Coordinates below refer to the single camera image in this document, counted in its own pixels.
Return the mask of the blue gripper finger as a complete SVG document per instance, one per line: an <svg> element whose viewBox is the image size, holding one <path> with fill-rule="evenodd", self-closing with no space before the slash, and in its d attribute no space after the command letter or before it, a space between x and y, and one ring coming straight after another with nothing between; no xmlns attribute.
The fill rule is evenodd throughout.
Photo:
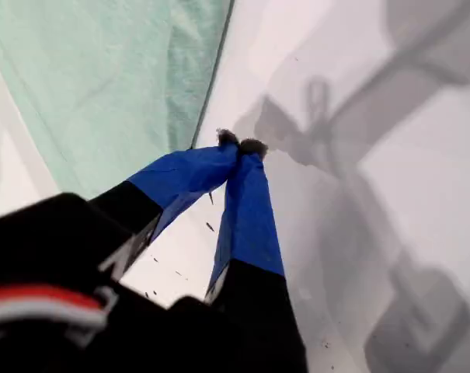
<svg viewBox="0 0 470 373"><path fill-rule="evenodd" d="M92 205L131 234L106 255L99 270L120 279L165 228L227 180L239 148L232 132L219 130L217 145L164 155L91 199Z"/></svg>
<svg viewBox="0 0 470 373"><path fill-rule="evenodd" d="M225 187L206 299L244 323L295 321L263 167L267 147L245 139Z"/></svg>

